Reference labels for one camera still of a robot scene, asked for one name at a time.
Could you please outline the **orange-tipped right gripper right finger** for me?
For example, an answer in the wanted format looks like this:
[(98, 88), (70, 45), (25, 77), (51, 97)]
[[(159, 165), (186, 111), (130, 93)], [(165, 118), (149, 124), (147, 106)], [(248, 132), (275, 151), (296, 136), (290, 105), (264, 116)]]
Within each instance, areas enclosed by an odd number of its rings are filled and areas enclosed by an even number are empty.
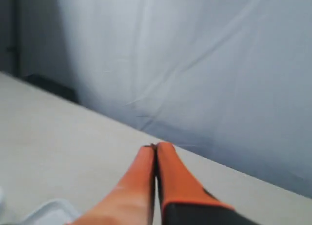
[(171, 143), (156, 145), (158, 197), (164, 225), (253, 225), (220, 201), (187, 169)]

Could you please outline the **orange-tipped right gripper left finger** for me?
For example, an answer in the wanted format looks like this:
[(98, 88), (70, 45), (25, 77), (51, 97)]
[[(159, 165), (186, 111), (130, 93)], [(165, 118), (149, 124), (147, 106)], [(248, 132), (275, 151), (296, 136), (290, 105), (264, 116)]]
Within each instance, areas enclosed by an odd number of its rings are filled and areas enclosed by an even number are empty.
[(73, 225), (151, 225), (155, 201), (155, 150), (139, 149), (113, 190)]

